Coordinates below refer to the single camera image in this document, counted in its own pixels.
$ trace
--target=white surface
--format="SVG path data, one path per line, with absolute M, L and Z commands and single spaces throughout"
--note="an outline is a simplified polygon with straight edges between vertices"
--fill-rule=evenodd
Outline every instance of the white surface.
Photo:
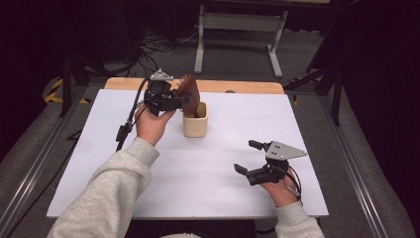
M 132 90 L 99 91 L 48 217 L 60 216 L 94 171 L 115 152 L 117 131 L 127 120 L 135 94 Z M 234 164 L 249 170 L 265 164 L 264 152 L 249 147 L 249 140 L 278 141 L 306 151 L 287 96 L 201 93 L 201 101 L 209 108 L 207 135 L 184 137 L 182 115 L 176 112 L 157 144 L 160 156 L 152 166 L 152 182 L 138 200 L 134 219 L 274 217 L 268 193 L 259 185 L 250 186 L 235 172 Z M 123 149 L 135 136 L 133 131 Z M 308 215 L 328 215 L 309 156 L 289 162 L 301 179 Z

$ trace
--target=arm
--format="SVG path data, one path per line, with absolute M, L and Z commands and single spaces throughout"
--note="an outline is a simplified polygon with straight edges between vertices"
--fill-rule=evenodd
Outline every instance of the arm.
M 297 200 L 296 195 L 287 186 L 294 187 L 288 177 L 278 183 L 262 183 L 262 187 L 268 191 L 276 206 L 275 232 L 277 237 L 324 237 L 315 218 L 306 214 L 302 203 Z
M 151 166 L 158 158 L 154 145 L 173 113 L 155 117 L 145 110 L 136 123 L 138 138 L 94 173 L 83 193 L 55 222 L 49 237 L 124 237 L 136 201 L 149 185 Z

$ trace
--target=beige cup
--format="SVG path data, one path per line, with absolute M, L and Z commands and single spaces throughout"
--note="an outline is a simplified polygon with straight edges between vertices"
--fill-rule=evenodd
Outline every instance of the beige cup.
M 186 137 L 204 137 L 207 133 L 208 108 L 205 102 L 198 104 L 198 116 L 182 114 L 183 133 Z

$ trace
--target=gray carpet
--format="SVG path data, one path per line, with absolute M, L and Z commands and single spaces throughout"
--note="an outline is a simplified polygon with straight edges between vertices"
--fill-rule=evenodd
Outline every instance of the gray carpet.
M 197 78 L 279 81 L 282 84 L 288 84 L 293 77 L 305 75 L 306 66 L 322 41 L 322 37 L 317 33 L 285 31 L 277 50 L 283 78 L 277 79 L 273 76 L 264 48 L 271 40 L 271 35 L 253 34 L 248 40 L 221 32 L 209 32 L 206 36 L 208 38 L 206 38 L 203 72 Z M 163 71 L 180 77 L 193 72 L 195 49 L 196 44 L 189 42 L 168 53 L 154 53 L 151 57 Z M 153 67 L 150 61 L 146 62 L 142 59 L 142 62 Z M 118 65 L 107 65 L 107 67 L 111 69 Z M 132 70 L 132 74 L 144 76 L 143 70 L 138 65 Z M 104 85 L 103 79 L 93 78 L 83 97 L 94 99 L 99 88 Z M 321 109 L 318 96 L 306 92 L 313 88 L 311 83 L 293 92 L 297 95 L 297 106 L 294 105 L 291 96 L 290 100 L 330 212 L 328 217 L 320 219 L 321 228 L 326 237 L 375 237 L 346 170 L 341 149 L 329 124 L 329 115 L 325 115 Z M 31 202 L 41 193 L 69 153 L 73 142 L 66 138 L 83 128 L 90 108 L 91 104 L 78 104 L 75 108 L 22 211 L 27 210 Z M 49 103 L 43 114 L 0 164 L 0 179 L 2 180 L 0 210 L 5 210 L 13 198 L 20 180 L 42 149 L 54 123 L 59 120 L 59 111 L 60 104 Z M 348 142 L 388 237 L 415 237 L 406 211 L 378 167 L 345 94 L 340 112 L 340 123 L 341 127 L 336 129 L 343 132 Z M 47 235 L 53 225 L 53 219 L 46 218 L 46 213 L 53 199 L 54 188 L 59 183 L 60 174 L 25 216 L 12 237 L 45 237 Z M 275 224 L 275 219 L 258 220 L 256 223 L 258 229 L 265 230 Z M 275 235 L 271 233 L 259 235 L 259 237 L 269 238 Z

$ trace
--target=gray sleeve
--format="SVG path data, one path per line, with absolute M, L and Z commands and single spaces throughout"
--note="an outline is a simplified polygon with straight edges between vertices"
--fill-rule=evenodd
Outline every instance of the gray sleeve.
M 48 237 L 124 237 L 157 158 L 155 147 L 140 138 L 126 151 L 115 153 L 93 174 Z
M 275 232 L 278 238 L 324 237 L 316 219 L 306 214 L 300 201 L 278 207 L 276 214 Z

